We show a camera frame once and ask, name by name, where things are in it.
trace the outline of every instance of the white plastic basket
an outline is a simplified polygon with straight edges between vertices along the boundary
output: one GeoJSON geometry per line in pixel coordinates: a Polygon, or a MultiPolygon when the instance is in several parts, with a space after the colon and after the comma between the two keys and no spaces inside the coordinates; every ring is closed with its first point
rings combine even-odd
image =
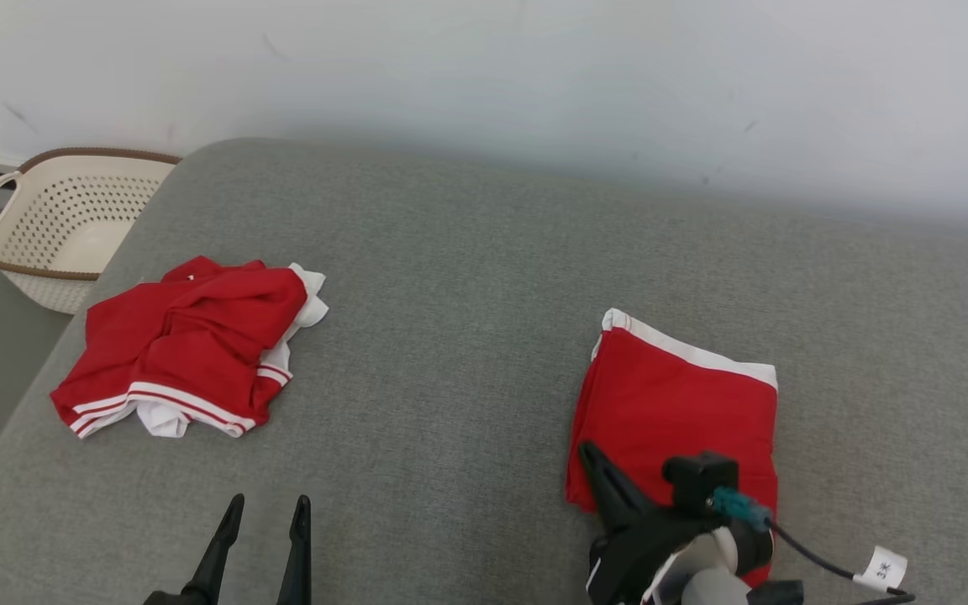
{"type": "Polygon", "coordinates": [[[76,313],[178,158],[133,150],[51,150],[0,176],[0,271],[39,305],[76,313]]]}

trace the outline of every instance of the gray fabric cushion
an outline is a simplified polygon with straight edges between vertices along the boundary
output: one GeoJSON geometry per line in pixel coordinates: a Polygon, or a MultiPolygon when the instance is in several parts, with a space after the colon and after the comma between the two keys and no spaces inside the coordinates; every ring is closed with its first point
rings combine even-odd
{"type": "MultiPolygon", "coordinates": [[[[227,604],[274,602],[299,493],[315,602],[584,602],[597,526],[562,482],[612,306],[775,364],[784,525],[857,571],[892,548],[904,588],[968,602],[965,242],[245,140],[174,170],[92,302],[197,254],[328,275],[270,424],[160,439],[131,418],[78,440],[47,398],[78,315],[0,439],[0,604],[180,589],[238,491],[227,604]]],[[[787,547],[775,576],[810,602],[875,596],[787,547]]]]}

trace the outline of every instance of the white stripe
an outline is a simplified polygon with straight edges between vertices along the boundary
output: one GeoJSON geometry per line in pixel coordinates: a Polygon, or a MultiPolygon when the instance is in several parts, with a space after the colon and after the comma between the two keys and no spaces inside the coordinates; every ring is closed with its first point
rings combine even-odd
{"type": "Polygon", "coordinates": [[[776,383],[776,367],[767,364],[743,364],[736,360],[729,360],[727,357],[698,349],[694,345],[687,345],[685,342],[675,340],[667,334],[648,324],[642,323],[635,318],[631,318],[626,313],[618,309],[608,310],[603,314],[603,329],[610,330],[614,326],[623,327],[635,337],[648,342],[656,349],[667,351],[668,353],[681,357],[695,366],[708,369],[722,369],[722,371],[733,372],[742,376],[749,376],[752,379],[760,380],[769,384],[772,388],[779,391],[779,383],[776,383]]]}
{"type": "Polygon", "coordinates": [[[266,369],[267,371],[280,371],[286,380],[291,380],[293,378],[293,372],[289,371],[287,368],[283,367],[282,364],[271,363],[271,361],[261,361],[257,369],[266,369]]]}
{"type": "Polygon", "coordinates": [[[114,406],[113,408],[108,408],[108,409],[105,409],[105,410],[97,411],[97,413],[86,413],[86,414],[84,414],[84,416],[81,416],[80,418],[77,418],[76,420],[74,420],[73,421],[73,424],[70,424],[70,430],[73,430],[73,432],[76,433],[77,432],[77,429],[79,429],[81,426],[83,426],[85,422],[88,422],[89,420],[92,420],[92,418],[102,418],[104,416],[111,416],[112,413],[116,413],[116,411],[118,411],[118,410],[126,407],[126,403],[127,402],[122,401],[122,405],[118,405],[118,406],[114,406]]]}
{"type": "Polygon", "coordinates": [[[289,380],[286,378],[286,375],[279,374],[279,372],[273,371],[273,369],[268,369],[265,367],[261,367],[257,369],[256,375],[263,376],[264,378],[270,378],[275,382],[279,383],[280,387],[284,387],[286,383],[289,382],[289,380]]]}
{"type": "Polygon", "coordinates": [[[595,360],[596,355],[600,353],[600,342],[603,342],[603,334],[599,334],[596,337],[596,344],[592,346],[592,353],[588,356],[588,360],[595,360]]]}
{"type": "Polygon", "coordinates": [[[178,391],[177,388],[174,387],[165,387],[162,386],[162,384],[156,384],[154,382],[134,382],[130,384],[129,390],[147,391],[157,395],[165,395],[166,397],[181,399],[181,401],[189,403],[191,406],[196,406],[198,409],[205,411],[205,413],[210,413],[212,416],[219,418],[226,418],[226,420],[230,422],[237,422],[239,425],[245,426],[246,429],[252,429],[254,426],[256,426],[255,420],[237,416],[237,414],[231,413],[230,411],[216,406],[215,403],[205,401],[205,399],[201,399],[192,393],[178,391]]]}
{"type": "MultiPolygon", "coordinates": [[[[652,577],[652,583],[649,584],[649,588],[646,589],[643,594],[641,594],[641,602],[648,602],[650,597],[655,597],[655,594],[660,592],[660,583],[664,581],[664,577],[667,576],[668,571],[671,571],[671,567],[675,565],[679,555],[682,555],[683,552],[687,551],[688,549],[689,544],[682,547],[682,549],[677,552],[672,552],[672,554],[668,556],[667,560],[664,560],[664,566],[656,570],[656,575],[652,577]]],[[[658,598],[656,598],[654,601],[655,605],[660,605],[660,600],[658,600],[658,598]]]]}
{"type": "Polygon", "coordinates": [[[596,559],[596,564],[594,566],[592,566],[592,571],[589,571],[589,573],[588,573],[588,582],[585,582],[585,590],[588,590],[588,587],[592,586],[592,578],[595,578],[596,577],[596,571],[599,570],[600,563],[603,563],[603,557],[602,556],[600,556],[599,559],[596,559]]]}
{"type": "MultiPolygon", "coordinates": [[[[84,439],[88,435],[95,433],[96,430],[102,429],[104,428],[104,426],[109,426],[111,424],[114,424],[115,422],[122,420],[122,418],[126,418],[127,416],[129,416],[131,413],[134,412],[134,407],[137,407],[137,406],[132,405],[132,403],[130,402],[123,402],[123,405],[120,405],[115,409],[108,410],[108,413],[101,414],[101,416],[97,416],[97,420],[95,422],[92,422],[92,424],[85,426],[84,430],[81,430],[80,433],[77,433],[77,437],[81,437],[82,439],[84,439]]],[[[91,420],[91,418],[92,418],[92,415],[89,414],[88,420],[91,420]]]]}
{"type": "Polygon", "coordinates": [[[73,411],[76,411],[76,413],[85,413],[86,411],[91,409],[101,408],[103,406],[111,405],[111,403],[118,403],[118,402],[124,402],[124,401],[126,401],[126,396],[124,394],[115,395],[113,397],[99,399],[99,401],[97,402],[81,403],[81,405],[73,406],[73,411]]]}

